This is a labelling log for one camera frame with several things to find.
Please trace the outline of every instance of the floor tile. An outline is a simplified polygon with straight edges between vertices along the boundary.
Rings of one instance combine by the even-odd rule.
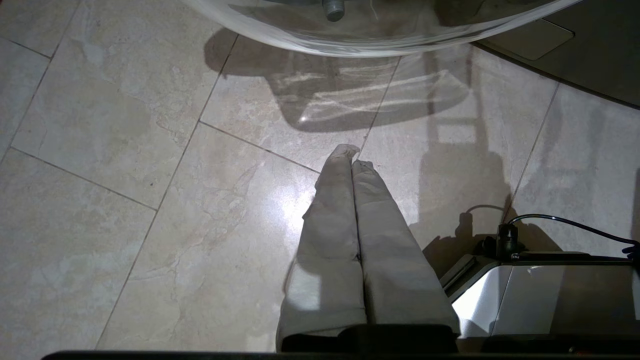
[[[44,56],[0,38],[0,159],[18,130],[47,64],[49,59]]]
[[[94,348],[154,211],[10,149],[0,167],[0,348]]]
[[[199,125],[99,348],[274,350],[316,179]]]
[[[3,0],[0,36],[52,56],[77,4],[77,0]]]
[[[396,63],[323,58],[239,37],[202,121],[320,170],[336,145],[362,145]]]
[[[640,111],[561,85],[513,208],[640,240]],[[550,239],[562,250],[623,255],[624,244],[569,225],[525,223],[521,233]]]
[[[82,2],[13,146],[158,207],[235,39],[219,28],[178,1]]]
[[[493,234],[556,83],[470,45],[406,56],[360,155],[438,275]],[[468,209],[478,205],[471,215]]]

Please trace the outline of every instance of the pant leg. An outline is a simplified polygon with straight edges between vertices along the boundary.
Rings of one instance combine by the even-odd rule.
[[[460,333],[456,315],[400,209],[371,162],[353,164],[369,323],[432,323]]]
[[[289,335],[337,335],[367,323],[351,177],[351,160],[359,150],[338,145],[318,177],[285,285],[278,349]]]

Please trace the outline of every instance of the black cable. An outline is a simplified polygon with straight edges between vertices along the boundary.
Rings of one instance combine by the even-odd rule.
[[[598,234],[600,236],[604,236],[605,238],[609,238],[609,239],[614,240],[614,241],[618,241],[618,242],[626,243],[626,244],[631,244],[631,245],[640,245],[640,243],[638,241],[635,241],[635,240],[620,238],[619,236],[615,236],[615,235],[611,235],[609,233],[605,233],[604,231],[600,231],[600,230],[594,229],[594,228],[592,228],[590,226],[587,226],[587,225],[584,225],[584,224],[580,224],[579,222],[567,220],[565,218],[555,217],[555,216],[552,216],[552,215],[546,215],[546,214],[524,214],[524,215],[520,215],[520,216],[517,216],[517,217],[512,218],[511,220],[509,220],[509,222],[507,224],[512,225],[514,222],[518,222],[518,221],[521,221],[521,220],[526,219],[526,218],[544,218],[544,219],[547,219],[547,220],[555,220],[555,221],[559,221],[559,222],[564,222],[565,224],[573,225],[575,227],[579,227],[579,228],[581,228],[583,230],[586,230],[586,231],[591,231],[594,234]]]

